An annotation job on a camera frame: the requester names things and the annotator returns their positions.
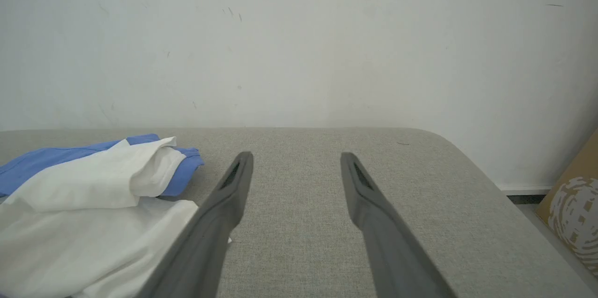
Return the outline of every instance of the clothing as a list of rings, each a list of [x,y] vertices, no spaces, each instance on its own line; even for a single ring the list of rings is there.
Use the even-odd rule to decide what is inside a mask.
[[[197,211],[162,194],[185,155],[175,138],[50,166],[0,204],[0,292],[125,298],[141,289]]]
[[[160,140],[160,138],[156,134],[131,136],[126,138],[126,141],[130,145],[158,140]],[[25,181],[30,179],[30,177],[45,168],[105,151],[118,142],[119,141],[110,141],[73,148],[53,147],[28,152],[21,157],[11,160],[6,165],[0,166],[0,196],[12,194]],[[195,170],[204,164],[197,149],[183,149],[178,147],[175,147],[174,149],[185,155],[185,159],[178,166],[171,182],[162,193],[162,195],[166,196],[180,195],[186,188],[186,185],[188,185]]]

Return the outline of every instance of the white cloth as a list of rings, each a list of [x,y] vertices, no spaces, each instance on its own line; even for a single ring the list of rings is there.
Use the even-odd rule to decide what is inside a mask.
[[[134,296],[197,211],[192,201],[149,198],[185,158],[174,145],[124,140],[19,187],[0,204],[0,293]]]

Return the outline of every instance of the white wall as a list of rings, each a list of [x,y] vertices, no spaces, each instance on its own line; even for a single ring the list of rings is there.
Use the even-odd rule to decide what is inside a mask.
[[[542,187],[598,125],[598,0],[0,0],[0,75],[0,130],[406,126]]]

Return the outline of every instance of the floor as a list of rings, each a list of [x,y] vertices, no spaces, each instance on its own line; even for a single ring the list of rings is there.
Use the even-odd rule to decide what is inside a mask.
[[[598,279],[596,279],[589,270],[585,268],[581,264],[581,262],[575,257],[575,255],[567,249],[564,244],[558,239],[553,232],[545,226],[544,222],[542,222],[535,213],[535,209],[538,204],[526,204],[526,201],[523,201],[523,204],[517,204],[515,202],[515,206],[524,213],[524,215],[538,228],[538,230],[544,235],[544,237],[559,251],[561,256],[567,261],[567,263],[571,266],[571,268],[581,277],[581,279],[588,285],[590,290],[594,292],[594,294],[598,297]]]

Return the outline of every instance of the blue fabric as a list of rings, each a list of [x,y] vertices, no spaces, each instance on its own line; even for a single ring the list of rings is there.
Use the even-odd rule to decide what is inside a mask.
[[[160,137],[156,134],[127,137],[130,145],[158,140],[160,140]],[[21,157],[11,160],[6,165],[0,166],[0,196],[12,194],[30,177],[45,168],[87,157],[99,151],[105,151],[118,142],[102,142],[72,148],[51,147],[25,153]],[[185,155],[185,158],[179,164],[166,190],[162,193],[162,195],[166,196],[180,195],[185,190],[195,170],[203,165],[199,151],[194,147],[190,149],[174,147],[174,149]]]

